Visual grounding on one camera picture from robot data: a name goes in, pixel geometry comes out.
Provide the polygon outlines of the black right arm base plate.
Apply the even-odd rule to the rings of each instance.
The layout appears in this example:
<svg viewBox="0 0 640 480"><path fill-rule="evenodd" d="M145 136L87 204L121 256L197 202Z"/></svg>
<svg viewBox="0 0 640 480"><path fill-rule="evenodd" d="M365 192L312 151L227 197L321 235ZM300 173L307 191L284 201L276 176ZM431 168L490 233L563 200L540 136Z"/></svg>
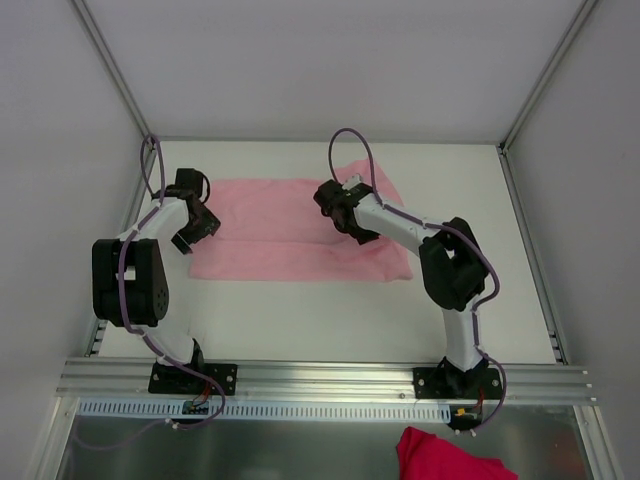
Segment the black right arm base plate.
<svg viewBox="0 0 640 480"><path fill-rule="evenodd" d="M416 399L499 400L504 392L499 372L493 368L460 372L454 368L416 367L412 369Z"/></svg>

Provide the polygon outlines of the pink t shirt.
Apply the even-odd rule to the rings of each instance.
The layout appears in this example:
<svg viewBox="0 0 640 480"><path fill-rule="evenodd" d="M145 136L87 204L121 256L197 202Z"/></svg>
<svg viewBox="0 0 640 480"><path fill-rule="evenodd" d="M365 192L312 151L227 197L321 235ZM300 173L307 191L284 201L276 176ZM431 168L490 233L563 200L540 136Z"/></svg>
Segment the pink t shirt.
<svg viewBox="0 0 640 480"><path fill-rule="evenodd" d="M359 245L323 216L318 179L224 179L207 207L221 226L193 248L190 277L219 281L410 280L407 251L387 238Z"/></svg>

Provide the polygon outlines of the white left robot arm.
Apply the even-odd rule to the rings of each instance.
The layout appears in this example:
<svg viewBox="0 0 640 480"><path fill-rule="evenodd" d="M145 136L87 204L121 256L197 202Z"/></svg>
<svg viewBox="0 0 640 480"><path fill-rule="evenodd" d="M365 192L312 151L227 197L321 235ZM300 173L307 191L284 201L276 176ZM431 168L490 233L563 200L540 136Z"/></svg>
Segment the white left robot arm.
<svg viewBox="0 0 640 480"><path fill-rule="evenodd" d="M173 248L190 255L217 233L221 221L205 205L210 194L204 173L180 168L172 184L152 194L141 219L115 238L95 241L91 250L95 315L140 338L185 393L202 388L206 369L198 342L163 324L170 292L162 253Z"/></svg>

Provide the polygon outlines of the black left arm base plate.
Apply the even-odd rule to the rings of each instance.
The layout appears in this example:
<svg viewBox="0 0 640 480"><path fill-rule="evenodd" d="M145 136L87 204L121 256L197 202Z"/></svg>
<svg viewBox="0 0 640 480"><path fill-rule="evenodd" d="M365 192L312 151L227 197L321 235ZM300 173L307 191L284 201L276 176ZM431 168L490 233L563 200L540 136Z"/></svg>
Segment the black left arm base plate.
<svg viewBox="0 0 640 480"><path fill-rule="evenodd" d="M212 395L233 396L239 367L232 363L205 362L196 376L173 367L155 363L151 370L147 391L151 394L192 395L205 391L207 385Z"/></svg>

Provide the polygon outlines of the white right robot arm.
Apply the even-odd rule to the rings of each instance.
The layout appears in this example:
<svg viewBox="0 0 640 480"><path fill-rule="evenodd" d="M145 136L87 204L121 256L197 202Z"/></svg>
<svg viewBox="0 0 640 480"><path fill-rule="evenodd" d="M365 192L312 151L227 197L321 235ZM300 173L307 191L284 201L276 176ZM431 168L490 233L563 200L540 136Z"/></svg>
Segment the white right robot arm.
<svg viewBox="0 0 640 480"><path fill-rule="evenodd" d="M446 332L445 389L465 397L479 385L476 369L488 361L478 349L477 303L491 273L468 223L434 223L377 194L356 176L345 184L329 180L313 200L337 231L363 245L382 236L419 258L428 297L443 314Z"/></svg>

